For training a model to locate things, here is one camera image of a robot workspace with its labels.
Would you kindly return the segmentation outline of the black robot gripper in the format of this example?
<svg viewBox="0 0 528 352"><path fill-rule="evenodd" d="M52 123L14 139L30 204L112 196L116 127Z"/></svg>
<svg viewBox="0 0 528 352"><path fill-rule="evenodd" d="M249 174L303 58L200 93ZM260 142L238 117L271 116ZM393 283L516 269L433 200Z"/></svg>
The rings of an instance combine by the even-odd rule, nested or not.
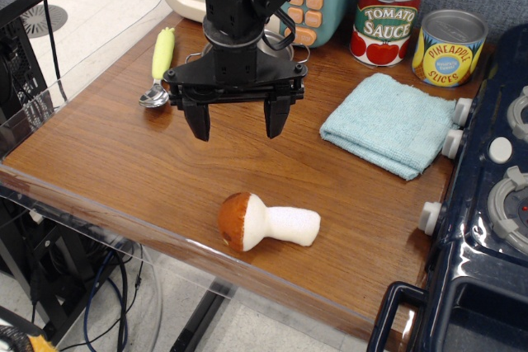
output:
<svg viewBox="0 0 528 352"><path fill-rule="evenodd" d="M232 64L232 55L224 58L223 48L204 57L192 57L164 73L170 102L184 109L186 121L196 138L210 139L208 105L265 101L266 134L275 138L282 133L291 102L304 97L304 61L285 61L260 53L256 66Z"/></svg>

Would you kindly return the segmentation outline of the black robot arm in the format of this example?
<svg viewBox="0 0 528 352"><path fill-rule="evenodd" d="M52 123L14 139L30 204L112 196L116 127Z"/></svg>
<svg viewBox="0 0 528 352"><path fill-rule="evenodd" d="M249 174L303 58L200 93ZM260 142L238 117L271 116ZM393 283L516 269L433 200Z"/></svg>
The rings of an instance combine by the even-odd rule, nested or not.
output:
<svg viewBox="0 0 528 352"><path fill-rule="evenodd" d="M198 59L164 74L169 100L182 110L194 136L210 137L211 104L262 101L269 138L279 136L290 107L304 96L306 65L282 60L258 48L266 41L265 25L277 16L291 30L277 44L279 51L295 39L295 24L282 10L289 0L205 0L202 23L210 50Z"/></svg>

